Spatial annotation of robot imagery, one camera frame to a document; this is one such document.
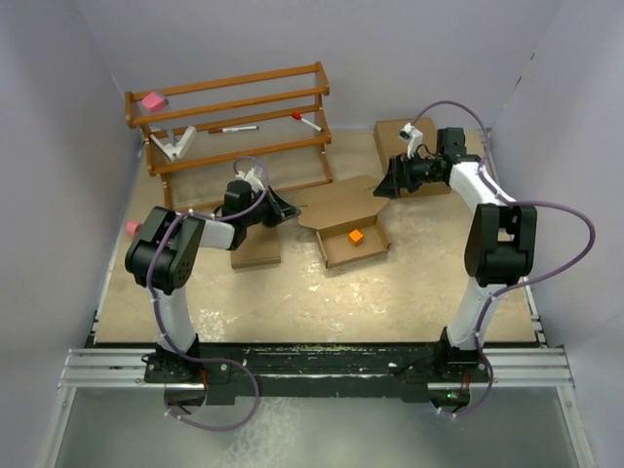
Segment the red capped marker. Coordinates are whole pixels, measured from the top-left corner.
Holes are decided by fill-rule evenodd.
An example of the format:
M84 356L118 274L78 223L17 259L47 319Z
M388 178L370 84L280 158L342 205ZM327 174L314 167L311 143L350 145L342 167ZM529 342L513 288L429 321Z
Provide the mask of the red capped marker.
M292 117L294 118L294 120L296 120L296 121L298 121L298 122L300 122L300 123L310 127L315 132L322 133L324 131L322 127L320 127L319 125L313 123L312 121L308 120L307 118L303 117L298 112L293 112L292 113Z

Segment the pink eraser block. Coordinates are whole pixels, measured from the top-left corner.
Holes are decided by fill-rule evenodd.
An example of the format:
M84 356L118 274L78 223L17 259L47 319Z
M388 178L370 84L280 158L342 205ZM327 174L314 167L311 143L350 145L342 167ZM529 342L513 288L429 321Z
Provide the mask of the pink eraser block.
M165 109L169 105L169 101L160 92L151 92L140 101L140 104L147 112L156 113Z

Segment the wooden rack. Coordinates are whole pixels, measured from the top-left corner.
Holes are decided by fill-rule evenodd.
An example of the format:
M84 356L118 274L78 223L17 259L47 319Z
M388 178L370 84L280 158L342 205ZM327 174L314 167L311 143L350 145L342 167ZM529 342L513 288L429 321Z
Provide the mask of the wooden rack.
M151 92L167 97L169 105L147 112L140 101ZM298 190L328 184L333 173L327 157L332 133L323 99L330 81L323 65L315 61L294 67L229 78L126 92L124 113L128 126L142 134L148 173L163 187L166 207L208 208L216 205L210 176L242 156L266 158L271 164L293 164L281 171L282 190ZM323 128L322 133L294 120L293 112ZM258 125L258 131L209 135L207 130ZM181 137L185 129L197 131L189 151L169 162L151 141L154 134L167 140L166 130Z

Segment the small closed cardboard box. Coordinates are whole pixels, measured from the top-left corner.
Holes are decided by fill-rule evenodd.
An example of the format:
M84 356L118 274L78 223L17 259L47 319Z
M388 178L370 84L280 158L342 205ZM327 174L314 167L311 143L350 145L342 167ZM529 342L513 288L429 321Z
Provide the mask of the small closed cardboard box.
M281 260L278 229L262 224L251 226L242 245L230 253L233 269L279 264Z

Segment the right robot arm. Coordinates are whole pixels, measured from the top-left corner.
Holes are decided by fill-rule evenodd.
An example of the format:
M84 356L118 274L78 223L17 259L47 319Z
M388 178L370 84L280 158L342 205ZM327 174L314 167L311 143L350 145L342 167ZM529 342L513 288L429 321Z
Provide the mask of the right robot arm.
M386 174L373 190L375 197L397 199L425 184L442 182L456 192L473 218L464 250L469 282L459 308L441 335L445 351L434 357L435 374L455 381L468 370L468 360L492 373L483 353L495 295L517 286L534 261L537 211L516 206L485 170L485 160L470 154L461 128L437 131L433 154L422 158L422 133L412 124L399 132L407 151L388 160Z

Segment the small pink capped bottle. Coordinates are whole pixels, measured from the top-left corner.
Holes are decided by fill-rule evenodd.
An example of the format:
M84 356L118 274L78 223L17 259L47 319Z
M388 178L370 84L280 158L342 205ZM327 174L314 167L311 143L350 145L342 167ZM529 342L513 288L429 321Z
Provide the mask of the small pink capped bottle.
M134 238L141 227L142 227L142 224L140 222L129 221L125 227L126 234L130 238Z

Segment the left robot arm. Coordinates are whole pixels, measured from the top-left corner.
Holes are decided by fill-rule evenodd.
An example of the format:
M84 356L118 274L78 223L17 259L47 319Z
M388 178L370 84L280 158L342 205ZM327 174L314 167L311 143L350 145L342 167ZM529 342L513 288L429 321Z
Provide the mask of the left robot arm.
M300 208L262 183L230 181L221 205L209 215L154 207L125 256L125 268L145 288L159 329L155 351L143 361L179 382L201 368L199 337L191 324L186 284L202 248L234 252L257 224L276 227L300 215Z

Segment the orange ball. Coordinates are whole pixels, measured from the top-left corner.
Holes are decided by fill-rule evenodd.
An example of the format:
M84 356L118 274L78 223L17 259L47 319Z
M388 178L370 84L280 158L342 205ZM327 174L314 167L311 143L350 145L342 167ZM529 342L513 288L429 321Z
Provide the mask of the orange ball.
M353 246L359 246L364 240L364 233L359 229L354 229L349 232L348 240Z

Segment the black capped white marker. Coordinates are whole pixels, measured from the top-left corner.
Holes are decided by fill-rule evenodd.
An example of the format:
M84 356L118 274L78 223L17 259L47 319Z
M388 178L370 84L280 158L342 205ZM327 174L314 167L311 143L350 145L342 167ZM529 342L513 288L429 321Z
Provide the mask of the black capped white marker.
M226 134L226 133L239 133L239 132L252 132L258 131L258 125L247 125L247 126L234 126L234 127L222 127L207 130L209 135L218 135L218 134Z

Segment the white eraser brush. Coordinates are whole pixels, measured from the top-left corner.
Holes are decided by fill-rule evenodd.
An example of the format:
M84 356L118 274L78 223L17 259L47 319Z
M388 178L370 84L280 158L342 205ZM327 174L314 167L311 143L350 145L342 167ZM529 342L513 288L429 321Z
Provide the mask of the white eraser brush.
M167 140L161 140L154 134L150 136L152 142L164 153L169 162L181 160L189 151L197 131L194 126L185 129L182 136L175 136L172 130L166 130Z

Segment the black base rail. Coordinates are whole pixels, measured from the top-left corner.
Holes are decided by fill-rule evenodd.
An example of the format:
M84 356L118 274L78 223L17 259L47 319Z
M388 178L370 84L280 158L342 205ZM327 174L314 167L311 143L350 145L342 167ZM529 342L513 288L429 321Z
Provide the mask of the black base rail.
M195 343L190 359L156 347L142 356L145 380L180 405L232 405L239 397L391 398L468 403L467 388L491 375L476 351L444 341Z

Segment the large closed cardboard box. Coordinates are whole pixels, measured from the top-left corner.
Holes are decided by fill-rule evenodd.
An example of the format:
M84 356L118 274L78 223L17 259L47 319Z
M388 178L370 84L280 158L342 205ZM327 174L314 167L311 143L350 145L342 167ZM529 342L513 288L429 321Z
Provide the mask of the large closed cardboard box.
M377 121L375 123L373 137L383 175L388 170L390 158L407 151L407 143L399 137L400 130L407 122L407 120L400 119ZM437 143L435 122L429 117L424 117L415 123L415 127L423 133L422 142L431 151L434 151ZM401 196L403 198L417 198L448 195L450 193L451 189L443 182L435 182L423 184L413 193L408 193L403 189Z

